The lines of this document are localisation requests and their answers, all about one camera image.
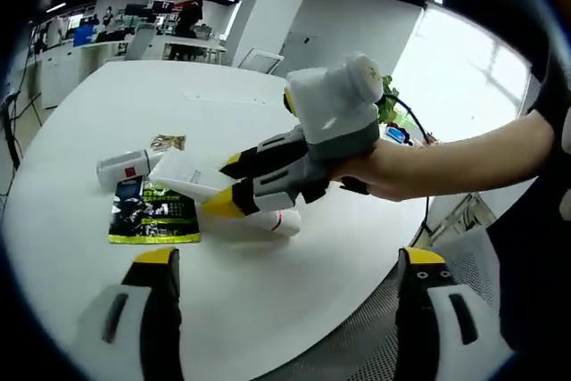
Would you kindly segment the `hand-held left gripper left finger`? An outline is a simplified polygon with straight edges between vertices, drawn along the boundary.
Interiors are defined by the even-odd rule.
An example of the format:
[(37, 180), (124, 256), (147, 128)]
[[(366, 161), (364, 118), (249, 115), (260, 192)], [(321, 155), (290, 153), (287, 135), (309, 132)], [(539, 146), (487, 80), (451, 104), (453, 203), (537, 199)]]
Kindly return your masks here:
[(82, 312), (76, 363), (88, 380), (181, 380), (179, 252), (139, 254)]

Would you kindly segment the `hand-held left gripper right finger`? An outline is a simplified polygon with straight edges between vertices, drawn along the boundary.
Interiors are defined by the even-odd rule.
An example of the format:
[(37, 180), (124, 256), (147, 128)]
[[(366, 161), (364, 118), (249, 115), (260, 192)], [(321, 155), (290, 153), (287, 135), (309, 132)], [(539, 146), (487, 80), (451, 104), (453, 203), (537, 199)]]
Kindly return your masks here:
[(445, 259), (414, 247), (399, 251), (396, 380), (491, 377), (491, 307), (453, 278)]

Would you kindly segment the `person's right hand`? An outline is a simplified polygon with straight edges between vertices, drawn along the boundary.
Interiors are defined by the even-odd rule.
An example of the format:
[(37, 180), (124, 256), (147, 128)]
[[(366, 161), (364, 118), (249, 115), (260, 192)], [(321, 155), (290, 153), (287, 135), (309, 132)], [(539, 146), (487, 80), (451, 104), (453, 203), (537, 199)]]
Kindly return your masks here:
[(365, 183), (367, 192), (388, 201), (416, 198), (410, 178), (410, 161), (417, 155), (414, 148), (379, 139), (368, 153), (353, 157), (332, 173), (331, 179), (355, 178)]

